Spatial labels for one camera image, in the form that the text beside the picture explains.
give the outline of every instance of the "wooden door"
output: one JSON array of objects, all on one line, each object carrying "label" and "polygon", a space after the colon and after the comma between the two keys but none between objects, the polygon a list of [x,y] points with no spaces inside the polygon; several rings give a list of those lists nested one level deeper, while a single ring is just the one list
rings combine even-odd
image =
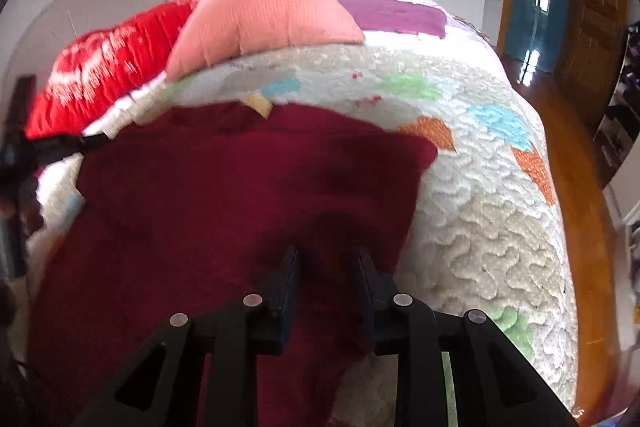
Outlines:
[{"label": "wooden door", "polygon": [[562,54],[554,73],[593,135],[618,81],[627,0],[571,0]]}]

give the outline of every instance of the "red pillow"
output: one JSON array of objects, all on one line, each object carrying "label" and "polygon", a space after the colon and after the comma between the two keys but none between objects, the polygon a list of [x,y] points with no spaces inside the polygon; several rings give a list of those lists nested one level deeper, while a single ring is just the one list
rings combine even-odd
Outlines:
[{"label": "red pillow", "polygon": [[164,70],[198,0],[174,0],[66,47],[36,98],[25,133],[39,138],[81,134],[113,103]]}]

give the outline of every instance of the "colorful patchwork pattern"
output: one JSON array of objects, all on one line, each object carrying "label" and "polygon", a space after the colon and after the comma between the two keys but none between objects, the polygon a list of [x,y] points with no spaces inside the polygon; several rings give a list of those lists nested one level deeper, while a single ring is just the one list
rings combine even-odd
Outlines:
[{"label": "colorful patchwork pattern", "polygon": [[414,125],[401,125],[398,127],[398,132],[427,138],[441,150],[456,151],[451,130],[440,118],[421,116]]},{"label": "colorful patchwork pattern", "polygon": [[379,94],[377,94],[370,98],[361,98],[360,100],[353,100],[351,102],[351,105],[353,105],[353,107],[366,107],[367,105],[378,105],[380,102],[382,102],[382,97]]},{"label": "colorful patchwork pattern", "polygon": [[522,118],[501,105],[483,104],[469,107],[476,119],[498,138],[516,149],[532,152],[529,131]]},{"label": "colorful patchwork pattern", "polygon": [[260,94],[265,98],[270,96],[280,96],[288,92],[298,92],[300,81],[297,78],[280,78],[260,90]]},{"label": "colorful patchwork pattern", "polygon": [[421,74],[392,74],[378,87],[388,93],[407,98],[442,98],[442,91]]},{"label": "colorful patchwork pattern", "polygon": [[495,325],[500,328],[507,338],[516,346],[522,355],[533,361],[533,331],[529,319],[516,308],[507,306],[503,310],[487,312]]},{"label": "colorful patchwork pattern", "polygon": [[548,173],[546,172],[545,163],[542,161],[538,150],[530,143],[532,152],[524,152],[515,147],[511,147],[511,152],[516,158],[516,162],[526,172],[538,188],[542,195],[545,197],[546,204],[549,206],[556,203],[554,199],[554,192],[551,188],[551,182],[549,181]]}]

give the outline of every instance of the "screw head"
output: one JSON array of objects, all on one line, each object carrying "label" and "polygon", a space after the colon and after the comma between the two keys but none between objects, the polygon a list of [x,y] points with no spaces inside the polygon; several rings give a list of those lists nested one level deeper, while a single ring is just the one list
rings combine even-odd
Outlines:
[{"label": "screw head", "polygon": [[242,304],[244,304],[248,308],[255,308],[256,306],[260,306],[262,304],[262,297],[257,293],[249,293],[249,295],[242,299]]},{"label": "screw head", "polygon": [[187,322],[189,322],[189,317],[184,313],[174,313],[169,319],[169,324],[171,324],[174,328],[180,328]]},{"label": "screw head", "polygon": [[398,306],[410,306],[414,302],[414,298],[406,293],[397,293],[394,295],[394,302]]},{"label": "screw head", "polygon": [[486,315],[480,310],[471,310],[466,316],[469,317],[469,320],[474,324],[483,324],[486,320]]}]

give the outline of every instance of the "dark red blanket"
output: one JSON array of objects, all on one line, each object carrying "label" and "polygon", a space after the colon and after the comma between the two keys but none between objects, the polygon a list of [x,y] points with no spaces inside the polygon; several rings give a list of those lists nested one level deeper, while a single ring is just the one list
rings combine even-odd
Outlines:
[{"label": "dark red blanket", "polygon": [[226,103],[130,126],[84,161],[86,205],[34,306],[29,357],[58,390],[38,387],[49,411],[69,421],[169,316],[242,298],[296,243],[296,322],[284,356],[258,361],[258,415],[324,425],[366,352],[346,253],[367,245],[394,270],[435,157],[425,139],[294,104],[268,120]]}]

